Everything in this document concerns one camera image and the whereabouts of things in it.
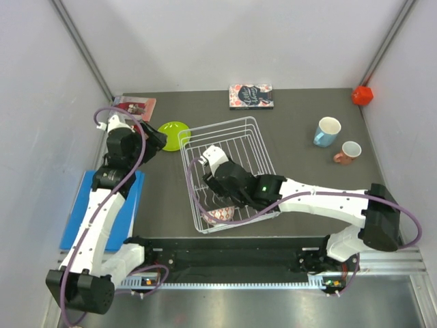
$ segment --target gray floor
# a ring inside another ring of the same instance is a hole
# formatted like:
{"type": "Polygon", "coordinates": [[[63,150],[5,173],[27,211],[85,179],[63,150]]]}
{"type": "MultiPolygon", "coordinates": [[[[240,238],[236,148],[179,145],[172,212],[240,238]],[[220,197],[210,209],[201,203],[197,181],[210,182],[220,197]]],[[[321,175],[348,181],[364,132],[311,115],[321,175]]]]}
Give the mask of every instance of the gray floor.
{"type": "Polygon", "coordinates": [[[162,290],[119,296],[84,328],[421,328],[409,277],[357,277],[340,299],[318,290],[162,290]]]}
{"type": "MultiPolygon", "coordinates": [[[[169,92],[130,94],[157,98],[150,122],[158,128],[168,121],[198,127],[244,116],[256,118],[277,174],[299,182],[336,189],[366,189],[382,182],[367,129],[350,89],[275,90],[272,111],[230,111],[228,92],[169,92]],[[333,116],[342,125],[329,148],[312,144],[320,118],[333,116]],[[360,143],[363,154],[352,165],[333,162],[343,142],[360,143]]],[[[205,236],[194,228],[180,152],[161,152],[141,168],[146,173],[134,234],[144,237],[205,236]]],[[[279,217],[208,236],[321,236],[346,225],[304,213],[279,217]]]]}

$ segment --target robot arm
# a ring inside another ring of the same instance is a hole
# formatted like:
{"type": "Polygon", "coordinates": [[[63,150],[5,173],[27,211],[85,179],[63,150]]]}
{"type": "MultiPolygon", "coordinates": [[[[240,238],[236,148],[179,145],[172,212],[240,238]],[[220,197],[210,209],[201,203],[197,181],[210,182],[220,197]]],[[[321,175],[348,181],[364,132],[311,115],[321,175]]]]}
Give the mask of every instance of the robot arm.
{"type": "Polygon", "coordinates": [[[275,210],[311,213],[349,223],[350,226],[343,231],[325,238],[318,258],[327,256],[345,262],[350,256],[369,249],[397,250],[398,210],[364,198],[323,195],[368,194],[395,202],[382,185],[372,184],[370,190],[344,191],[311,186],[271,174],[253,176],[216,146],[210,146],[202,154],[201,163],[210,168],[203,181],[218,196],[229,197],[236,206],[263,210],[289,195],[303,193],[280,203],[275,210]]]}
{"type": "MultiPolygon", "coordinates": [[[[167,136],[142,122],[147,147],[142,164],[148,162],[159,150],[164,148],[167,136]]],[[[83,222],[79,228],[72,249],[61,263],[58,270],[50,270],[46,285],[60,305],[60,286],[64,271],[72,257],[73,251],[88,229],[68,273],[66,284],[66,307],[73,310],[104,314],[112,304],[117,286],[136,267],[148,264],[149,250],[139,238],[128,238],[120,250],[102,263],[104,248],[111,233],[113,222],[128,197],[129,190],[135,182],[133,174],[118,191],[104,203],[94,221],[91,217],[97,207],[109,196],[120,182],[127,177],[138,161],[141,153],[141,135],[124,121],[122,115],[115,113],[108,124],[100,123],[98,128],[108,133],[108,152],[104,163],[93,176],[89,203],[83,222]]]]}

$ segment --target orange cup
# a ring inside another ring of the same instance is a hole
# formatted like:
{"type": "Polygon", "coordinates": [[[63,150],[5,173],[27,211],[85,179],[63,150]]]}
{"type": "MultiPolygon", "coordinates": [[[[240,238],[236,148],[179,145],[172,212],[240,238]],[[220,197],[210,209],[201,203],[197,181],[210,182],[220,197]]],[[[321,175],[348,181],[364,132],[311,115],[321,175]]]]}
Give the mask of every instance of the orange cup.
{"type": "Polygon", "coordinates": [[[361,146],[355,141],[347,141],[341,147],[341,152],[334,156],[334,162],[349,165],[361,155],[361,146]]]}

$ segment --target mug handle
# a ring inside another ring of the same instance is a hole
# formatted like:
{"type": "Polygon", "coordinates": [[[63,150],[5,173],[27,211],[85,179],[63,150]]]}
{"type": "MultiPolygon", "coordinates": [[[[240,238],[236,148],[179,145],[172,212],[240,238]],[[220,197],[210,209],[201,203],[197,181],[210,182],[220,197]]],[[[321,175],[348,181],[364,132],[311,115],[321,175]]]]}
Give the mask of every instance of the mug handle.
{"type": "Polygon", "coordinates": [[[340,163],[342,157],[343,157],[343,154],[339,152],[337,155],[334,156],[334,162],[340,163]]]}
{"type": "Polygon", "coordinates": [[[318,135],[315,136],[314,138],[314,142],[318,145],[320,144],[320,138],[323,137],[323,132],[319,133],[318,135]]]}

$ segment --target book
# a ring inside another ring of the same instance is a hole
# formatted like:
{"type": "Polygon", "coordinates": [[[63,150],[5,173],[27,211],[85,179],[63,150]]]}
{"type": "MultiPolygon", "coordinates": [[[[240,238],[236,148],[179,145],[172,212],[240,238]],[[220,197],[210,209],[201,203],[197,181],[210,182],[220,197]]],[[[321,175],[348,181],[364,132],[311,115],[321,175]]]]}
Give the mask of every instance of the book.
{"type": "Polygon", "coordinates": [[[273,109],[271,84],[235,84],[229,87],[230,109],[273,109]]]}
{"type": "MultiPolygon", "coordinates": [[[[94,173],[96,173],[96,171],[86,171],[83,175],[70,219],[67,222],[59,246],[62,250],[70,250],[79,232],[79,228],[87,212],[89,192],[91,191],[94,173]]],[[[138,211],[145,175],[142,172],[135,172],[135,176],[136,180],[129,190],[128,198],[114,220],[105,251],[118,251],[123,245],[123,242],[132,236],[133,224],[138,211]]]]}
{"type": "Polygon", "coordinates": [[[155,109],[156,99],[117,96],[114,98],[112,105],[131,113],[137,120],[149,122],[155,109]]]}

